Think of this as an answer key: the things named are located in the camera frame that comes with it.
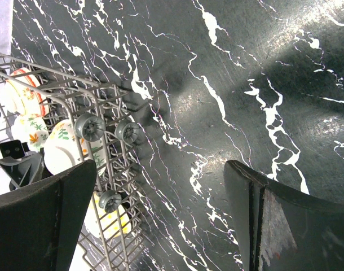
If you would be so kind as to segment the red orange floral bowl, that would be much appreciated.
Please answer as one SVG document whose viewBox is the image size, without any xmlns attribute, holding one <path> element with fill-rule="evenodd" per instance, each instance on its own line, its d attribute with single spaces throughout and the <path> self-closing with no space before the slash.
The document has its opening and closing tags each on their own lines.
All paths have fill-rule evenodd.
<svg viewBox="0 0 344 271">
<path fill-rule="evenodd" d="M 27 75 L 29 72 L 31 70 L 23 67 L 10 74 L 15 79 L 6 80 L 5 86 L 0 92 L 1 103 L 10 113 L 17 112 L 21 115 L 44 117 L 50 112 L 46 96 L 21 84 L 22 82 L 33 88 L 41 85 L 35 75 Z"/>
</svg>

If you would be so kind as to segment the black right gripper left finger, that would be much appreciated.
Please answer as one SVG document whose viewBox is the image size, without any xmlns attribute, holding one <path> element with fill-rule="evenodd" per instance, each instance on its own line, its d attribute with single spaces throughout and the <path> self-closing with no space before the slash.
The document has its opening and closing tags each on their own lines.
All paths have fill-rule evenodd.
<svg viewBox="0 0 344 271">
<path fill-rule="evenodd" d="M 0 195 L 0 270 L 69 270 L 95 182 L 86 160 Z"/>
</svg>

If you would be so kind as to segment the yellow rim leaf bowl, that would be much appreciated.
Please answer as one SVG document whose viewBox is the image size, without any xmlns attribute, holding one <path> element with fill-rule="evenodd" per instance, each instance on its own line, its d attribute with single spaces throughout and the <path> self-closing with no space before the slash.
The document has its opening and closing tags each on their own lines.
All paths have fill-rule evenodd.
<svg viewBox="0 0 344 271">
<path fill-rule="evenodd" d="M 44 147 L 49 132 L 41 117 L 19 115 L 11 127 L 14 140 L 27 143 L 31 151 L 39 152 Z"/>
</svg>

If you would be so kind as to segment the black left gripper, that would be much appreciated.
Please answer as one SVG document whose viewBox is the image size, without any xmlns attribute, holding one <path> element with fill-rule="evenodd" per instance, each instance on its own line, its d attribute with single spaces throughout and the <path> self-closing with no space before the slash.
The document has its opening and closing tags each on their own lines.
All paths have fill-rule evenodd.
<svg viewBox="0 0 344 271">
<path fill-rule="evenodd" d="M 11 191 L 43 179 L 43 155 L 40 152 L 27 154 L 28 151 L 27 143 L 20 140 L 0 143 L 0 167 L 11 179 Z"/>
</svg>

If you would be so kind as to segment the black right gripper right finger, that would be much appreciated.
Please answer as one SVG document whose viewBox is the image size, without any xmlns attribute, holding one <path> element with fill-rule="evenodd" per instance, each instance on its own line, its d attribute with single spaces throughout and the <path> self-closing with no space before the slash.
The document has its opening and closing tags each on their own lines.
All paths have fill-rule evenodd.
<svg viewBox="0 0 344 271">
<path fill-rule="evenodd" d="M 237 160 L 223 170 L 244 270 L 344 270 L 344 205 Z"/>
</svg>

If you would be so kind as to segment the orange flower leaf bowl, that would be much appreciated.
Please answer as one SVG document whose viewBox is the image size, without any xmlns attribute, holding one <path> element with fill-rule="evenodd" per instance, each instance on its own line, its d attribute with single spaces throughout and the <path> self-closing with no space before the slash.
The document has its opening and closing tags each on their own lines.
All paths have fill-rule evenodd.
<svg viewBox="0 0 344 271">
<path fill-rule="evenodd" d="M 44 145 L 44 162 L 48 171 L 59 174 L 81 162 L 78 146 L 81 146 L 85 159 L 89 159 L 87 141 L 83 138 L 76 140 L 70 120 L 58 122 Z"/>
</svg>

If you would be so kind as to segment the blue scalloped sun bowl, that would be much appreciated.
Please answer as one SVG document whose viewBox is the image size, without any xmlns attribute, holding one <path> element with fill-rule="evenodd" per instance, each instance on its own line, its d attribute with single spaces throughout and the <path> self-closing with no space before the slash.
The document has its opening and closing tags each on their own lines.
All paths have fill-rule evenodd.
<svg viewBox="0 0 344 271">
<path fill-rule="evenodd" d="M 121 202 L 122 195 L 113 190 L 105 195 L 94 191 L 84 220 L 87 231 L 99 238 L 102 230 L 105 240 L 120 236 L 120 226 L 124 234 L 131 232 L 130 218 Z"/>
</svg>

